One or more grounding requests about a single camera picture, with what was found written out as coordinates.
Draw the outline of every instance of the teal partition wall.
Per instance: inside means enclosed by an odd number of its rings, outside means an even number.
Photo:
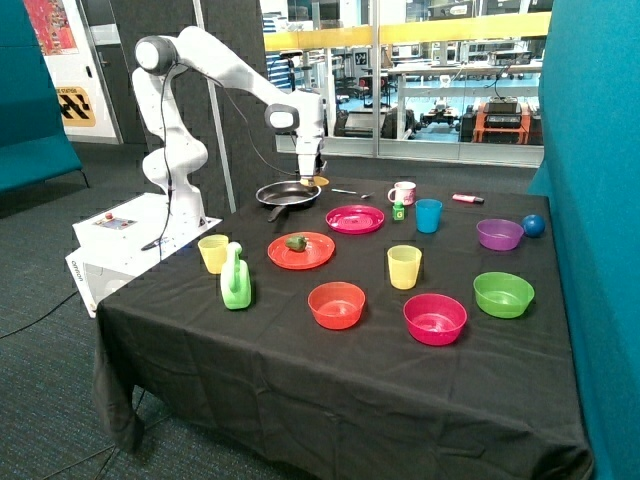
[[[82,165],[22,0],[0,1],[0,192]]]
[[[541,80],[548,195],[596,478],[640,478],[640,2],[554,2]]]

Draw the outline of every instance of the blue ball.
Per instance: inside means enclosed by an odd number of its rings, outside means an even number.
[[[544,218],[540,215],[527,215],[522,220],[522,228],[527,237],[539,237],[544,232]]]

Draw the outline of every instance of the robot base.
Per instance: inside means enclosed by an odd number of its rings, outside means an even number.
[[[67,266],[91,318],[98,303],[213,228],[221,220],[207,218],[201,227],[168,233],[161,247],[153,243],[164,228],[167,197],[145,193],[108,212],[73,225],[80,248],[66,257]]]

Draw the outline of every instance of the glass window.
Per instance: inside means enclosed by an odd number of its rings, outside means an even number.
[[[326,153],[542,160],[551,0],[262,0],[263,12],[278,1],[280,31],[297,32],[282,50],[302,50],[280,71],[290,81],[281,88],[321,93]],[[271,54],[278,65],[281,51]]]

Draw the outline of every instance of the red plate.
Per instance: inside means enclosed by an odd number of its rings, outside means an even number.
[[[302,252],[291,250],[285,245],[287,238],[302,235],[307,239],[307,248]],[[333,255],[336,244],[321,233],[296,232],[284,235],[269,245],[269,258],[279,267],[288,270],[306,270],[326,263]]]
[[[368,205],[345,205],[331,210],[327,223],[336,232],[359,235],[378,230],[384,223],[384,213]]]

